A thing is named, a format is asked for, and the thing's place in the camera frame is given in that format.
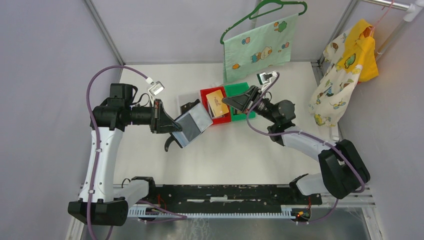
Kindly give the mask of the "black leather card holder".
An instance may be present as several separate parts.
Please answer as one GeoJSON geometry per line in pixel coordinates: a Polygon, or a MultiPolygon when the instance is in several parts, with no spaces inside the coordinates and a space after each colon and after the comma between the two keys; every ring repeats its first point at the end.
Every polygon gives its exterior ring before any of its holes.
{"type": "Polygon", "coordinates": [[[213,124],[211,117],[201,102],[186,113],[181,114],[174,121],[182,126],[182,131],[170,133],[170,137],[164,144],[165,152],[169,151],[172,142],[177,143],[181,149],[187,147],[213,124]]]}

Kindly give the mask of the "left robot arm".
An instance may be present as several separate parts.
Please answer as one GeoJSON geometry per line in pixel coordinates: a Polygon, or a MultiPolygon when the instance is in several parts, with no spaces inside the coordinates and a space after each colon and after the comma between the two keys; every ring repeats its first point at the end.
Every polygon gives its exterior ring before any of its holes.
{"type": "Polygon", "coordinates": [[[136,106],[137,88],[113,83],[109,97],[93,108],[90,123],[91,150],[86,178],[79,199],[68,204],[67,211],[84,224],[122,226],[129,208],[142,200],[153,203],[157,198],[152,177],[133,177],[130,183],[114,188],[114,172],[120,142],[126,126],[146,125],[153,134],[181,132],[182,127],[164,110],[160,99],[150,106],[136,106]]]}

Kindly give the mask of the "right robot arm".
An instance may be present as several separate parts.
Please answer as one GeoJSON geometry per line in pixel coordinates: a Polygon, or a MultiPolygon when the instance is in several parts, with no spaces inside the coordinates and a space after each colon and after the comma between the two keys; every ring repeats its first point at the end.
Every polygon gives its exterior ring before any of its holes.
{"type": "Polygon", "coordinates": [[[289,189],[289,199],[302,204],[313,194],[331,194],[343,199],[352,193],[362,193],[371,179],[354,144],[343,139],[326,141],[297,127],[295,104],[290,100],[271,103],[269,98],[256,87],[235,96],[227,96],[222,102],[243,112],[255,112],[272,122],[264,132],[265,136],[283,147],[295,149],[316,160],[320,173],[304,174],[295,178],[289,189]]]}

